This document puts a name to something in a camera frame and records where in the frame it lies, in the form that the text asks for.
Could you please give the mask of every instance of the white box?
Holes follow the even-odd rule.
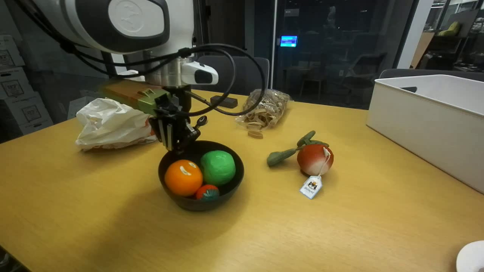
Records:
[[[482,81],[453,75],[377,78],[367,125],[484,191]]]
[[[0,69],[0,99],[17,99],[33,89],[22,68]]]
[[[22,66],[24,60],[17,52],[13,36],[0,34],[0,68]]]
[[[4,104],[22,134],[51,125],[51,117],[36,92],[14,101],[4,99]]]

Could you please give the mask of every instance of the price tag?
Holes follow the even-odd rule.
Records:
[[[317,191],[321,188],[321,179],[320,175],[309,175],[302,187],[300,187],[300,193],[305,194],[306,197],[314,197],[317,194]]]

